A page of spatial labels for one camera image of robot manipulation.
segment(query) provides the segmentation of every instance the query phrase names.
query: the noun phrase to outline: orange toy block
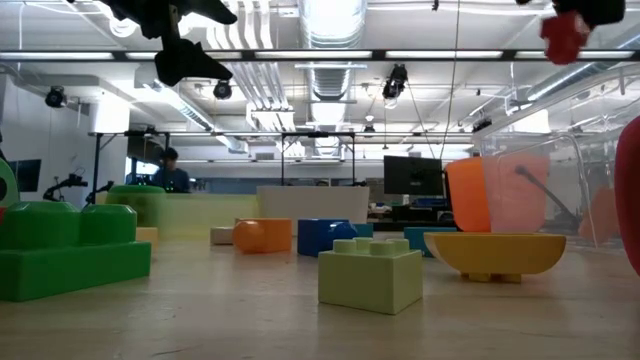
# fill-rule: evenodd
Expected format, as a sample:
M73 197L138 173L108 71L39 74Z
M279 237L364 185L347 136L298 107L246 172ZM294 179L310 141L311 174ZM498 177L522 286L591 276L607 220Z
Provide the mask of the orange toy block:
M241 219L232 236L243 254L291 251L291 219Z

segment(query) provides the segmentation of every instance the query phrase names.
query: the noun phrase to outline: person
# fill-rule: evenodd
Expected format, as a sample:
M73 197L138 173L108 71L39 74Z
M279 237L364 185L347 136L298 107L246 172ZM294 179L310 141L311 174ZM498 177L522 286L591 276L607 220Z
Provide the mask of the person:
M164 186L168 192L188 193L189 174L177 167L178 152L174 148L167 148L162 152L161 160L163 167L153 175L153 184Z

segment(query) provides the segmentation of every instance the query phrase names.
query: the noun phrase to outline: yellow toy block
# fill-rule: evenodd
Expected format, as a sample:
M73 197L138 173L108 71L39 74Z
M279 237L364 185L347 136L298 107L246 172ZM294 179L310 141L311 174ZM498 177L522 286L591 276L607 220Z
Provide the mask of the yellow toy block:
M442 262L477 282L520 283L522 275L551 269L566 238L547 234L426 233L425 244Z
M151 243L151 249L158 247L158 228L139 227L136 228L136 241Z

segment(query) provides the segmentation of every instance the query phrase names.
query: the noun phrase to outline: security camera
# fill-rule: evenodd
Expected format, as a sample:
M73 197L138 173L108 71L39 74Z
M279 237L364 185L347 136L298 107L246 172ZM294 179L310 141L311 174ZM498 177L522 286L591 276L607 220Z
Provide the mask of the security camera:
M387 79L384 89L382 89L382 96L385 99L395 99L404 91L404 83L409 79L407 69L404 64L395 64L393 71Z
M231 86L228 80L220 80L213 88L213 96L219 100L227 100L231 97Z
M67 106L67 97L64 95L64 88L62 86L52 86L47 97L45 97L44 102L48 107L52 107L54 109L60 109Z

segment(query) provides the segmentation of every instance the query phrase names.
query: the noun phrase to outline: block stud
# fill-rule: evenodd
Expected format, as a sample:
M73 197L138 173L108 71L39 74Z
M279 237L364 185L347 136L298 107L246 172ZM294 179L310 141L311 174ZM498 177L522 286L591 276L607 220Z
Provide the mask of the block stud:
M356 250L358 252L369 253L369 248L373 241L372 238L355 238L354 240L356 241Z
M393 256L395 254L396 246L389 241L372 241L370 246L372 256Z
M395 245L396 255L407 253L410 250L409 240L407 239L392 239L389 241Z
M333 251L336 254L353 254L356 252L356 242L354 240L334 240Z

